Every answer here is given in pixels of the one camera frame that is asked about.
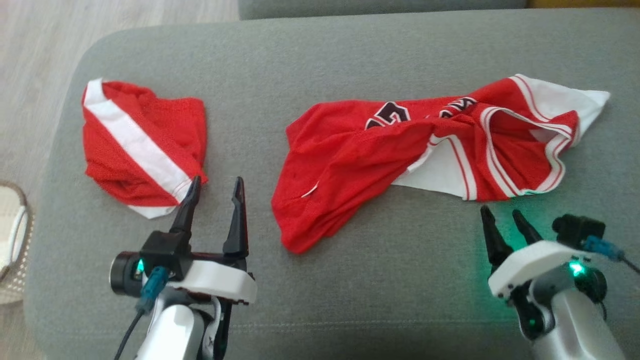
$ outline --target sofa backrest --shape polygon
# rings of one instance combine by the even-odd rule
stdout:
[[[524,8],[526,0],[238,0],[240,18]]]

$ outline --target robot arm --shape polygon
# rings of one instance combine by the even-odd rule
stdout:
[[[500,235],[487,206],[483,206],[481,216],[492,264],[489,288],[494,297],[515,307],[520,330],[531,341],[536,359],[625,358],[595,306],[603,301],[607,285],[602,272],[582,264],[590,261],[589,252],[542,240],[518,210],[513,218],[528,246],[514,252]],[[588,236],[603,235],[603,224],[598,231],[582,226],[585,224],[565,224],[559,240],[578,245]]]
[[[169,232],[154,231],[139,252],[121,252],[111,265],[111,289],[140,298],[136,309],[152,312],[138,360],[222,360],[232,306],[255,301],[257,285],[246,271],[249,246],[242,178],[236,180],[235,210],[221,254],[191,252],[191,223],[199,196],[200,178],[195,177]],[[191,307],[197,304],[212,308],[211,314]]]

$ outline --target green led light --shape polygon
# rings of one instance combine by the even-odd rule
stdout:
[[[584,274],[584,266],[578,262],[569,263],[569,268],[573,270],[573,276]]]
[[[131,274],[131,279],[135,280],[135,281],[140,281],[142,280],[142,274],[145,273],[145,262],[142,261],[142,259],[138,260],[138,264],[136,265],[136,267],[131,269],[132,274]]]

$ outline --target gray fabric surface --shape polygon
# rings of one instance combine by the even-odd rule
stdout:
[[[240,19],[524,8],[526,0],[238,0]]]
[[[114,295],[111,260],[137,250],[172,217],[145,220],[84,174],[80,99],[86,82],[121,79],[207,107],[205,186],[194,250],[221,249],[234,176],[243,176],[258,300],[234,309],[228,359],[494,358],[528,356],[515,312],[486,285],[480,204],[392,186],[333,238],[287,253],[270,209],[287,154],[284,128],[339,99],[465,94],[517,72],[612,93],[580,145],[563,155],[560,187],[492,204],[499,227],[520,208],[551,238],[566,212],[607,223],[640,259],[638,10],[496,10],[246,21],[123,31],[84,56],[68,91],[33,236],[25,310],[52,360],[109,359],[134,316]],[[610,325],[640,352],[638,278],[606,261]],[[141,322],[125,352],[140,345]]]

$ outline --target white trim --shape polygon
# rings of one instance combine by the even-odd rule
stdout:
[[[516,119],[526,121],[535,126],[539,126],[542,128],[547,128],[548,124],[539,124],[537,122],[533,122],[526,117],[523,117],[509,109],[499,108],[499,107],[489,107],[484,109],[482,114],[480,115],[481,125],[486,133],[487,137],[487,165],[489,167],[489,171],[491,175],[495,179],[496,183],[500,187],[500,189],[504,192],[504,194],[508,197],[514,197],[517,195],[525,195],[525,194],[534,194],[534,193],[545,193],[553,190],[558,186],[560,180],[564,177],[565,167],[562,161],[558,158],[560,151],[562,151],[573,139],[567,137],[563,132],[558,129],[549,129],[557,132],[557,135],[553,137],[545,146],[545,156],[547,157],[547,161],[551,166],[551,171],[547,178],[537,187],[537,189],[520,189],[513,180],[509,177],[507,172],[504,170],[504,167],[500,164],[498,160],[497,154],[495,153],[495,148],[493,147],[493,140],[491,137],[491,129],[490,129],[490,121],[491,117],[497,111],[503,111],[508,115],[513,116]]]
[[[567,146],[567,142],[569,141],[569,139],[562,135],[557,135],[547,143],[547,146],[545,147],[545,155],[547,156],[547,159],[550,160],[551,172],[549,172],[549,176],[540,183],[537,189],[531,190],[531,193],[549,192],[558,186],[560,179],[564,177],[565,171],[564,163],[558,158],[558,154]]]
[[[538,119],[539,121],[548,123],[549,121],[551,121],[551,119],[546,117],[546,116],[544,116],[542,113],[540,113],[538,111],[538,107],[536,106],[536,101],[535,101],[535,99],[533,97],[533,94],[532,94],[531,90],[529,90],[529,87],[527,86],[526,80],[524,78],[529,79],[526,76],[521,75],[521,74],[516,74],[515,76],[511,76],[510,77],[510,79],[520,89],[520,93],[522,93],[522,96],[524,97],[525,102],[527,103],[527,107],[529,107],[529,111],[531,111],[533,116],[536,117],[536,119]],[[567,135],[573,136],[572,129],[567,125],[562,125],[562,124],[546,124],[546,125],[549,128],[562,130]]]
[[[491,136],[491,128],[489,127],[489,123],[491,121],[491,116],[498,110],[502,108],[498,108],[496,106],[492,106],[483,110],[480,114],[480,123],[484,129],[484,133],[486,135],[486,159],[487,165],[489,167],[489,172],[495,179],[495,182],[498,184],[498,187],[504,192],[507,197],[515,197],[517,195],[521,195],[521,193],[514,193],[513,189],[518,191],[518,187],[515,186],[511,178],[506,174],[504,168],[498,161],[498,157],[495,153],[495,149],[493,147],[493,139]]]
[[[191,186],[191,179],[129,114],[106,98],[102,91],[102,79],[91,80],[87,84],[84,107],[109,131],[122,149],[147,175],[164,191],[171,194],[178,203],[182,202]],[[139,211],[139,213],[146,217],[151,215],[149,211]]]
[[[548,122],[551,118],[572,110],[578,114],[579,126],[575,134],[572,134],[571,146],[580,142],[582,135],[596,120],[611,96],[606,91],[568,88],[522,74],[511,76],[510,79],[518,86],[531,113],[538,120]]]
[[[129,209],[139,213],[145,218],[157,218],[169,215],[176,206],[135,206],[127,205]]]
[[[313,188],[311,188],[311,190],[309,190],[305,195],[302,195],[301,197],[307,197],[307,196],[311,195],[311,193],[312,193],[312,192],[314,192],[314,191],[318,188],[318,184],[319,184],[319,183],[320,183],[320,182],[318,181],[318,182],[316,183],[316,185],[315,185]]]
[[[469,159],[467,158],[467,153],[465,152],[465,148],[462,146],[462,142],[456,135],[448,135],[445,137],[437,137],[435,135],[431,135],[429,139],[433,144],[438,145],[440,142],[445,139],[449,139],[451,141],[451,145],[453,145],[456,155],[458,156],[458,163],[460,164],[460,170],[462,171],[462,176],[466,180],[465,188],[467,189],[465,192],[467,196],[463,197],[463,200],[476,200],[478,198],[478,190],[476,185],[476,179],[474,178],[474,172],[471,170],[471,164],[469,163]]]

